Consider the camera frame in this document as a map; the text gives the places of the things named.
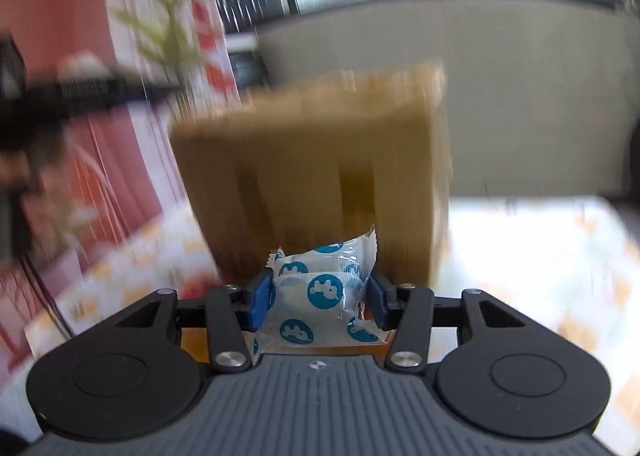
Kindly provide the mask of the floral checkered tablecloth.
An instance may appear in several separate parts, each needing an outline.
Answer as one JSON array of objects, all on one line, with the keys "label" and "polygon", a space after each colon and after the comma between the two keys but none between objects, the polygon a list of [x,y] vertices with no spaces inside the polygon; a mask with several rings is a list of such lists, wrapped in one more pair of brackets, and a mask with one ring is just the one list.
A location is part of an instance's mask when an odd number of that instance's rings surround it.
[{"label": "floral checkered tablecloth", "polygon": [[[598,438],[614,453],[639,449],[639,246],[597,197],[456,198],[434,291],[478,288],[595,356],[612,381]],[[93,268],[67,260],[58,307],[76,330],[148,292],[199,294],[218,271],[191,208],[153,220]]]}]

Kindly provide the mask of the orange white biscuit pack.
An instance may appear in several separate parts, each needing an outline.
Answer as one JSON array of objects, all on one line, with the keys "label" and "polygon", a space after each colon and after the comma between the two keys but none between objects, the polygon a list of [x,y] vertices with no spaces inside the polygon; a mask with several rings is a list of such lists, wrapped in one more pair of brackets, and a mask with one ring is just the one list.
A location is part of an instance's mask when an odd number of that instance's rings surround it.
[{"label": "orange white biscuit pack", "polygon": [[[394,340],[394,332],[386,332],[383,340],[378,343],[360,343],[358,346],[322,346],[321,348],[296,348],[285,346],[277,340],[261,334],[244,332],[243,338],[253,361],[256,362],[262,354],[294,354],[294,355],[363,355],[371,354],[378,362],[386,358],[390,343]],[[202,328],[183,328],[181,347],[201,363],[209,362],[208,340],[206,330]]]}]

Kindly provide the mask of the black exercise bike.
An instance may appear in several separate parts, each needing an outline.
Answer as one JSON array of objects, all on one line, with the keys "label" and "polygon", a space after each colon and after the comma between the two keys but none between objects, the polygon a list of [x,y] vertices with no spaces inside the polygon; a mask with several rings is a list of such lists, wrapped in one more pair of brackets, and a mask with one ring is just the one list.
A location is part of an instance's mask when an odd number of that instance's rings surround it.
[{"label": "black exercise bike", "polygon": [[638,204],[640,195],[640,121],[631,131],[623,162],[623,189],[625,198]]}]

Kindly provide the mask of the white blue candy packet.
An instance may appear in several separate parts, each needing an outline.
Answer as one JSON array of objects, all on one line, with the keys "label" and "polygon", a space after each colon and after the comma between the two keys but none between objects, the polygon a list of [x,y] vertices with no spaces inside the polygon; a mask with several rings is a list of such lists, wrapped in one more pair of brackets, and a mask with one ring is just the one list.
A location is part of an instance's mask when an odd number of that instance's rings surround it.
[{"label": "white blue candy packet", "polygon": [[254,356],[294,350],[385,346],[390,334],[364,317],[364,296],[378,242],[376,233],[301,254],[278,249],[269,256],[273,272],[262,328],[246,340]]}]

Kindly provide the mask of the brown cardboard box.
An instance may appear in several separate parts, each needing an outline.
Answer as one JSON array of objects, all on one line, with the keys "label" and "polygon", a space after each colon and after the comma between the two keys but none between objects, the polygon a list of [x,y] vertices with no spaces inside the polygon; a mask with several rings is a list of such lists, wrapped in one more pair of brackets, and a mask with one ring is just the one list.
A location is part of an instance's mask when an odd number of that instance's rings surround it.
[{"label": "brown cardboard box", "polygon": [[452,163],[441,62],[335,74],[178,118],[169,137],[215,262],[246,280],[270,252],[367,232],[395,284],[431,285]]}]

